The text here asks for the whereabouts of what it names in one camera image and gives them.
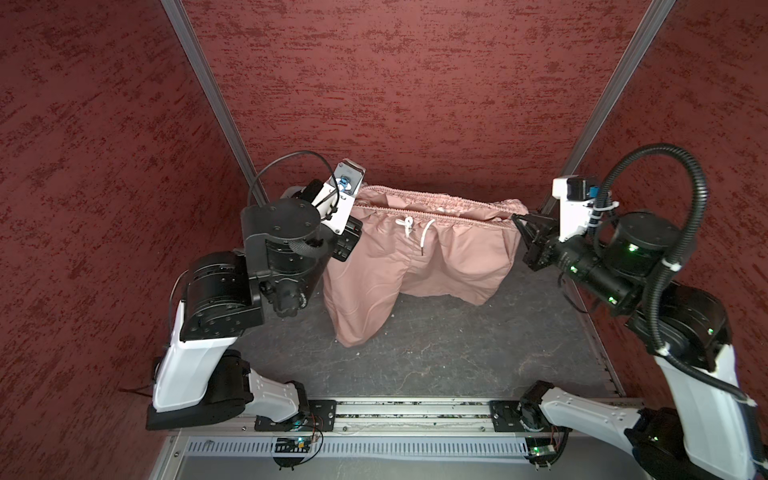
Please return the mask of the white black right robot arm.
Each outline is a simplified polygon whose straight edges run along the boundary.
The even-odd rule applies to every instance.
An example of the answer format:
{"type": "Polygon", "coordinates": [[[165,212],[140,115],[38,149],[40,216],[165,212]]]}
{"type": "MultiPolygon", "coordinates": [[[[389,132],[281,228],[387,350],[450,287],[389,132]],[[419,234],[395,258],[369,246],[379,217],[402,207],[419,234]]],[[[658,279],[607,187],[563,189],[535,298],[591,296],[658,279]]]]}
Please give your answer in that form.
{"type": "Polygon", "coordinates": [[[767,473],[756,402],[743,392],[727,313],[708,292],[675,281],[686,230],[649,212],[621,216],[606,246],[563,237],[561,222],[515,215],[534,270],[548,266],[592,293],[643,342],[674,404],[610,407],[538,382],[520,414],[532,429],[577,430],[629,453],[654,479],[753,479],[767,473]]]}

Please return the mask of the pink drawstring shorts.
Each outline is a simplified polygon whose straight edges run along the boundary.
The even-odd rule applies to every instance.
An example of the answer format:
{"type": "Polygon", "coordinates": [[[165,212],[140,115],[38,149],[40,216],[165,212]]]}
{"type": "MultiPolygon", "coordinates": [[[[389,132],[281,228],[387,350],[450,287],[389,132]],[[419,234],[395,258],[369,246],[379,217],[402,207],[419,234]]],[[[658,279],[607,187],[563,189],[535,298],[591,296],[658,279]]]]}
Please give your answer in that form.
{"type": "Polygon", "coordinates": [[[323,276],[337,340],[353,347],[374,337],[401,294],[484,304],[514,264],[521,235],[512,218],[527,212],[517,199],[483,203],[362,187],[351,212],[362,223],[360,240],[323,276]]]}

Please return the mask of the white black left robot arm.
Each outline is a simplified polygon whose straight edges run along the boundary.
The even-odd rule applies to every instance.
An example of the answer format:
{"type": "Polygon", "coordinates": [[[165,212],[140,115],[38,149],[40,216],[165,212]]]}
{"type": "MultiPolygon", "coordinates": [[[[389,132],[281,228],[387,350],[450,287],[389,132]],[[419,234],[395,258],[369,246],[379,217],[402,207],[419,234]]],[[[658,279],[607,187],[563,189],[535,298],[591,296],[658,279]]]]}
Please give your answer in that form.
{"type": "Polygon", "coordinates": [[[314,181],[290,197],[241,212],[243,247],[193,262],[175,310],[170,345],[157,361],[149,431],[255,416],[290,430],[310,415],[304,387],[253,370],[233,349],[264,310],[293,317],[304,309],[329,261],[346,261],[362,233],[351,208],[360,188],[314,181]]]}

